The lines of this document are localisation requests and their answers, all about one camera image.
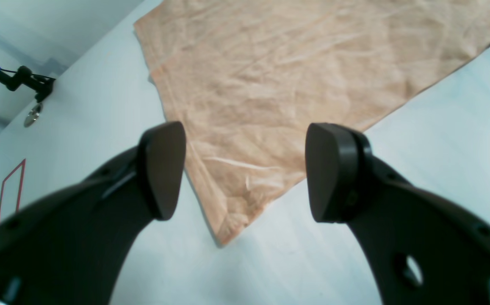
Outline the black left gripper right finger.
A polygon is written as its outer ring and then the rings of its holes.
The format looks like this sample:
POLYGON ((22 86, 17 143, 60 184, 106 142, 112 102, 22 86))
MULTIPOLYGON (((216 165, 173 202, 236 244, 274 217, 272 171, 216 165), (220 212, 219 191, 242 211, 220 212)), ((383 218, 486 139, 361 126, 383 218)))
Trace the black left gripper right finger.
POLYGON ((484 220, 413 186, 338 124, 309 125, 305 169, 314 220, 350 228, 384 305, 490 305, 484 220))

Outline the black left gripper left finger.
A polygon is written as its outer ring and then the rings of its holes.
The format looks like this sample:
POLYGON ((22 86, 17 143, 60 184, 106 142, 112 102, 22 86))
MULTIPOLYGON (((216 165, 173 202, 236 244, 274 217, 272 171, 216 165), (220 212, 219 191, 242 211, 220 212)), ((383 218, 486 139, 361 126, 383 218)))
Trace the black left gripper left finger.
POLYGON ((0 301, 107 305, 138 234, 173 216, 184 163, 183 124, 163 123, 82 182, 4 221, 0 301))

